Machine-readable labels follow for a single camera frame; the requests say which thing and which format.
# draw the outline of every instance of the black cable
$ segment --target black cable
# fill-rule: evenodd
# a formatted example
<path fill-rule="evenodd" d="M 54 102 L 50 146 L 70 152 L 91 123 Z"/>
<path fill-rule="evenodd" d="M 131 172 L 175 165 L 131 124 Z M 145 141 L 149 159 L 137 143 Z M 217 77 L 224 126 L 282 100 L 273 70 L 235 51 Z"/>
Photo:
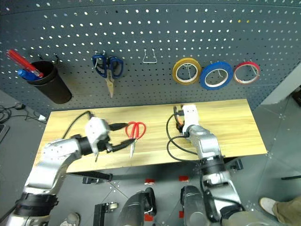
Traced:
<path fill-rule="evenodd" d="M 169 151 L 169 144 L 170 144 L 170 143 L 173 143 L 173 140 L 174 140 L 174 139 L 177 139 L 177 138 L 186 138 L 186 137 L 184 137 L 184 136 L 176 136 L 176 137 L 170 138 L 170 140 L 168 141 L 168 143 L 167 143 L 167 145 L 166 145 L 166 149 L 167 149 L 167 152 L 168 152 L 169 156 L 172 157 L 173 159 L 177 160 L 177 161 L 183 161 L 183 162 L 190 162 L 190 163 L 198 164 L 198 162 L 197 162 L 197 161 L 194 161 L 194 160 L 178 159 L 178 158 L 174 157 L 174 156 L 170 153 L 170 151 Z"/>
<path fill-rule="evenodd" d="M 169 119 L 167 120 L 167 122 L 166 122 L 166 133 L 167 133 L 168 139 L 170 140 L 171 143 L 174 144 L 174 146 L 176 146 L 177 148 L 181 149 L 182 151 L 188 152 L 188 153 L 190 153 L 190 154 L 195 154 L 195 155 L 197 155 L 197 153 L 195 153 L 195 152 L 192 152 L 192 151 L 190 151 L 190 150 L 187 150 L 187 149 L 185 149 L 185 148 L 182 148 L 182 147 L 178 146 L 178 145 L 171 139 L 171 137 L 170 137 L 170 135 L 169 135 L 169 132 L 168 132 L 168 124 L 169 124 L 169 121 L 171 120 L 171 118 L 172 118 L 173 116 L 174 116 L 174 114 L 172 114 L 172 115 L 169 117 Z"/>
<path fill-rule="evenodd" d="M 25 121 L 27 121 L 28 119 L 34 119 L 35 121 L 46 124 L 43 121 L 37 120 L 36 118 L 29 116 L 29 112 L 26 109 L 24 109 L 26 111 L 26 115 L 12 115 L 12 112 L 11 112 L 12 108 L 14 108 L 14 106 L 5 108 L 4 106 L 0 105 L 0 114 L 2 114 L 2 116 L 0 117 L 0 123 L 5 123 L 6 121 L 8 121 L 12 117 L 22 116 L 22 117 L 25 117 Z"/>
<path fill-rule="evenodd" d="M 199 186 L 200 186 L 200 188 L 201 188 L 202 194 L 204 194 L 203 172 L 202 172 L 202 169 L 201 169 L 201 164 L 199 164 L 199 167 L 200 167 L 200 172 L 199 172 Z"/>
<path fill-rule="evenodd" d="M 80 114 L 79 116 L 77 116 L 69 125 L 69 127 L 67 128 L 66 132 L 64 133 L 62 139 L 65 139 L 68 132 L 70 131 L 71 127 L 74 125 L 74 123 L 83 115 L 88 114 L 89 118 L 91 119 L 93 117 L 93 114 L 90 111 L 85 111 L 84 113 Z"/>
<path fill-rule="evenodd" d="M 25 114 L 23 114 L 23 115 L 13 115 L 13 116 L 11 116 L 11 118 L 12 118 L 12 117 L 20 117 L 20 116 L 27 117 L 28 119 L 33 119 L 33 120 L 38 121 L 38 122 L 40 122 L 40 123 L 43 123 L 43 124 L 45 124 L 45 125 L 47 124 L 46 122 L 37 120 L 36 118 L 30 117 L 30 116 L 25 115 Z"/>
<path fill-rule="evenodd" d="M 176 106 L 174 106 L 174 119 L 177 122 L 177 124 L 180 124 L 179 119 L 177 117 L 177 107 Z"/>
<path fill-rule="evenodd" d="M 0 218 L 0 224 L 2 223 L 3 220 L 5 220 L 5 218 L 8 217 L 8 215 L 10 215 L 10 213 L 12 211 L 14 211 L 14 209 L 16 208 L 16 205 L 14 205 L 12 208 L 10 208 L 1 218 Z"/>

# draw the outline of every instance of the scissor blade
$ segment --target scissor blade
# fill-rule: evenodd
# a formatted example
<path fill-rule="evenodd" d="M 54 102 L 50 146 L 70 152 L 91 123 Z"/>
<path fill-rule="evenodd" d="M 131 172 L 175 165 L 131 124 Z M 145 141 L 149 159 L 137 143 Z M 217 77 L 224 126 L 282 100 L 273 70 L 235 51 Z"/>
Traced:
<path fill-rule="evenodd" d="M 131 144 L 131 147 L 130 147 L 130 158 L 132 158 L 133 155 L 134 155 L 135 143 L 136 143 L 136 141 L 134 141 L 134 142 Z"/>
<path fill-rule="evenodd" d="M 108 78 L 106 79 L 106 81 L 107 81 L 108 90 L 110 92 L 110 96 L 112 98 L 114 95 L 114 83 L 112 81 L 110 81 Z"/>

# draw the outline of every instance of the yellow tape roll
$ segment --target yellow tape roll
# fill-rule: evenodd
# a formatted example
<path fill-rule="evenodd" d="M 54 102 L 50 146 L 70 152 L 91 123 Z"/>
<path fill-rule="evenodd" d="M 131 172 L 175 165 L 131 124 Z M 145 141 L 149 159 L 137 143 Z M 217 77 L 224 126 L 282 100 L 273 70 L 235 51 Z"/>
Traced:
<path fill-rule="evenodd" d="M 183 79 L 179 78 L 179 76 L 177 75 L 179 68 L 181 68 L 185 64 L 190 64 L 190 65 L 194 66 L 196 69 L 196 73 L 194 74 L 194 76 L 188 80 L 183 80 Z M 198 61 L 196 61 L 193 58 L 183 58 L 183 59 L 177 61 L 173 67 L 173 79 L 177 83 L 187 86 L 187 85 L 193 84 L 196 81 L 198 81 L 199 75 L 201 74 L 201 72 L 202 72 L 202 67 L 198 63 Z"/>

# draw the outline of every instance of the blue pen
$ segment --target blue pen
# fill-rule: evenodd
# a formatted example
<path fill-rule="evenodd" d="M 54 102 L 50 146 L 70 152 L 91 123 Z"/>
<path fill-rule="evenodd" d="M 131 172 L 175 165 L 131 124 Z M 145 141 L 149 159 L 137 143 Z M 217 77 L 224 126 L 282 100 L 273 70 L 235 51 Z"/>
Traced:
<path fill-rule="evenodd" d="M 39 77 L 37 77 L 34 73 L 28 72 L 24 69 L 20 69 L 18 71 L 18 75 L 22 78 L 24 78 L 25 80 L 28 81 L 34 81 L 34 80 L 38 80 L 40 79 Z"/>

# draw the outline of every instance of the tape roll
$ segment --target tape roll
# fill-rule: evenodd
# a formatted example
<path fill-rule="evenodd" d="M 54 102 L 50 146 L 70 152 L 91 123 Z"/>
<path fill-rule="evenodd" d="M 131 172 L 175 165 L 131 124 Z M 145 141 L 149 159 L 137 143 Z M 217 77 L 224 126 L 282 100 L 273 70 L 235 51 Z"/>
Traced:
<path fill-rule="evenodd" d="M 178 70 L 184 65 L 192 65 L 196 69 L 194 76 L 192 76 L 190 79 L 187 80 L 181 79 L 178 76 Z M 173 67 L 173 79 L 177 83 L 180 83 L 182 85 L 190 85 L 195 83 L 199 79 L 199 75 L 201 74 L 201 72 L 202 72 L 202 67 L 197 60 L 193 58 L 183 58 L 177 61 Z"/>
<path fill-rule="evenodd" d="M 224 71 L 226 73 L 226 77 L 217 84 L 209 84 L 206 81 L 206 78 L 210 73 L 217 70 Z M 226 62 L 216 62 L 204 68 L 201 77 L 199 79 L 199 82 L 201 86 L 207 90 L 217 90 L 226 86 L 231 81 L 232 77 L 233 77 L 233 70 L 230 64 Z"/>
<path fill-rule="evenodd" d="M 251 66 L 252 68 L 254 68 L 256 70 L 256 75 L 254 78 L 246 81 L 246 80 L 241 80 L 237 77 L 237 75 L 236 75 L 237 70 L 244 66 Z M 259 72 L 260 72 L 260 67 L 258 64 L 254 63 L 252 61 L 246 61 L 246 62 L 242 62 L 239 65 L 237 65 L 237 67 L 234 70 L 233 76 L 234 76 L 234 80 L 237 81 L 238 83 L 247 85 L 247 84 L 253 83 L 259 79 Z"/>

